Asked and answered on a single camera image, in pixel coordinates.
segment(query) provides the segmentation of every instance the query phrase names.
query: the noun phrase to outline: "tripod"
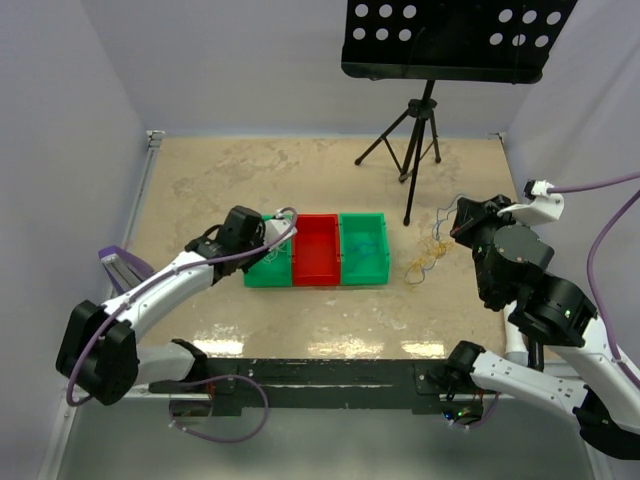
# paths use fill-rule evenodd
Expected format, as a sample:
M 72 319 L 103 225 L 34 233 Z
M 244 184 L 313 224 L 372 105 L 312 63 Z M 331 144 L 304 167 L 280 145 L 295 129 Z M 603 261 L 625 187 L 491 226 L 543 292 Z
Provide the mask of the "tripod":
M 416 191 L 416 182 L 418 180 L 418 166 L 420 165 L 420 161 L 426 155 L 426 153 L 431 149 L 433 149 L 436 154 L 436 163 L 440 163 L 442 158 L 440 158 L 440 147 L 438 146 L 438 132 L 436 130 L 436 116 L 435 116 L 435 108 L 437 102 L 431 98 L 431 94 L 433 93 L 433 87 L 435 85 L 435 80 L 428 80 L 427 84 L 424 87 L 424 93 L 422 94 L 422 98 L 409 100 L 409 106 L 407 109 L 402 112 L 402 114 L 393 122 L 389 128 L 387 128 L 382 135 L 378 137 L 378 139 L 371 144 L 367 150 L 360 155 L 356 161 L 356 165 L 360 165 L 362 161 L 369 155 L 373 149 L 375 149 L 380 143 L 384 142 L 389 149 L 389 153 L 391 153 L 391 158 L 393 158 L 393 162 L 396 164 L 398 171 L 400 172 L 400 176 L 398 177 L 398 181 L 400 183 L 404 183 L 404 181 L 411 176 L 411 186 L 409 188 L 409 199 L 407 200 L 407 210 L 404 216 L 404 225 L 408 226 L 411 223 L 411 207 L 413 205 L 413 195 Z M 411 139 L 409 140 L 409 147 L 407 148 L 407 153 L 404 157 L 404 163 L 400 165 L 398 162 L 398 158 L 396 157 L 393 148 L 391 148 L 391 144 L 387 137 L 391 132 L 393 132 L 402 121 L 407 118 L 412 117 L 415 118 L 415 123 L 413 124 L 413 131 L 411 132 Z M 424 152 L 422 152 L 422 142 L 424 139 L 424 132 L 426 129 L 427 122 L 431 124 L 431 143 L 426 148 Z M 414 157 L 413 161 L 413 169 L 409 171 L 409 166 L 411 165 L 411 157 Z

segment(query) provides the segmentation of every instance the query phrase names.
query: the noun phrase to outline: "hole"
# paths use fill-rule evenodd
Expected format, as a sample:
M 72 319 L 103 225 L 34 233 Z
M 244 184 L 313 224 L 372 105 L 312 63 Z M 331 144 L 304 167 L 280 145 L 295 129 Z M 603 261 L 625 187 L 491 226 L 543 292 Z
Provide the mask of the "hole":
M 512 18 L 513 18 L 513 12 L 508 8 L 501 11 L 500 15 L 498 15 L 498 20 L 500 20 L 502 23 L 507 23 Z
M 376 38 L 378 40 L 386 40 L 389 38 L 389 31 L 386 28 L 381 28 L 376 32 Z
M 549 16 L 547 17 L 547 24 L 555 25 L 560 21 L 561 18 L 562 18 L 562 14 L 560 12 L 550 13 Z
M 538 48 L 544 47 L 547 43 L 549 43 L 549 37 L 546 35 L 536 38 L 536 47 Z
M 407 30 L 406 28 L 403 30 L 400 30 L 400 33 L 398 34 L 398 38 L 400 39 L 400 41 L 406 42 L 411 38 L 411 30 Z
M 378 13 L 382 18 L 389 18 L 393 13 L 393 8 L 391 8 L 391 5 L 383 5 L 380 7 L 380 10 L 378 10 Z
M 369 7 L 367 7 L 364 3 L 361 3 L 356 7 L 356 15 L 360 18 L 366 17 L 367 13 L 369 13 Z
M 501 42 L 502 42 L 502 34 L 501 33 L 494 33 L 489 38 L 489 43 L 491 45 L 500 45 Z
M 520 45 L 522 45 L 524 43 L 524 41 L 527 39 L 527 37 L 525 37 L 522 33 L 520 35 L 516 35 L 515 37 L 513 37 L 513 46 L 514 47 L 519 47 Z
M 406 7 L 404 7 L 404 10 L 402 11 L 404 18 L 413 18 L 416 16 L 416 13 L 417 13 L 416 7 L 414 7 L 413 5 L 407 5 Z
M 527 13 L 525 13 L 522 16 L 522 21 L 526 24 L 529 23 L 533 23 L 536 21 L 536 18 L 538 18 L 538 14 L 536 13 L 535 10 L 529 10 Z
M 353 38 L 355 38 L 356 40 L 362 40 L 365 35 L 366 33 L 364 31 L 364 28 L 356 28 L 353 31 Z

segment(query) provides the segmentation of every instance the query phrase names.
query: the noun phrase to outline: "plastic container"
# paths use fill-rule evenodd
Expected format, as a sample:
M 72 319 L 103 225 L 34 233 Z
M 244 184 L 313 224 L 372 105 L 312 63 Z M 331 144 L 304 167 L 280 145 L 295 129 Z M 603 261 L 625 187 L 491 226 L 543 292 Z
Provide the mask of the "plastic container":
M 264 220 L 272 218 L 263 215 Z M 291 272 L 291 241 L 280 245 L 277 251 L 269 253 L 244 274 L 245 287 L 290 287 L 293 285 Z
M 293 285 L 340 284 L 338 215 L 298 215 L 293 237 Z
M 341 213 L 342 285 L 389 282 L 391 253 L 383 213 Z

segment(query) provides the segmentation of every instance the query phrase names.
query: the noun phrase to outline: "black music stand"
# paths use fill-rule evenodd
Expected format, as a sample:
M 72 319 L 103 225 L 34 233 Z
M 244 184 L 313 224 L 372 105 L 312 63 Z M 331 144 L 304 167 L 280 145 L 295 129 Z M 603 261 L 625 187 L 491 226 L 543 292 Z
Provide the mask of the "black music stand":
M 411 176 L 404 224 L 411 222 L 420 160 L 434 147 L 436 80 L 535 83 L 577 0 L 348 0 L 342 70 L 350 77 L 427 80 L 422 98 L 408 108 L 356 159 L 360 165 L 384 142 L 403 183 Z M 402 165 L 387 137 L 415 118 Z M 422 151 L 426 122 L 432 141 Z M 409 171 L 411 159 L 413 169 Z

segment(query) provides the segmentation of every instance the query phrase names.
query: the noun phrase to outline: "table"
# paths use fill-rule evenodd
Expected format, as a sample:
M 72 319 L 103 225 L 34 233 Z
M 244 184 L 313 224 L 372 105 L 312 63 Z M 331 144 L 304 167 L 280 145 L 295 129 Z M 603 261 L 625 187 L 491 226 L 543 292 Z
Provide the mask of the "table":
M 192 297 L 155 326 L 144 345 L 173 338 L 210 356 L 263 358 L 445 358 L 460 340 L 504 352 L 501 315 L 477 296 L 468 249 L 450 244 L 423 283 L 405 283 L 429 260 L 436 208 L 457 193 L 479 200 L 515 191 L 498 139 L 441 139 L 442 163 L 425 157 L 412 223 L 402 225 L 409 182 L 400 184 L 384 146 L 356 167 L 370 138 L 167 138 L 145 192 L 130 245 L 157 269 L 235 205 L 261 213 L 384 212 L 392 270 L 388 285 L 249 289 L 237 273 Z M 391 141 L 402 152 L 408 139 Z M 443 224 L 447 232 L 454 215 Z M 411 273 L 409 280 L 418 280 Z

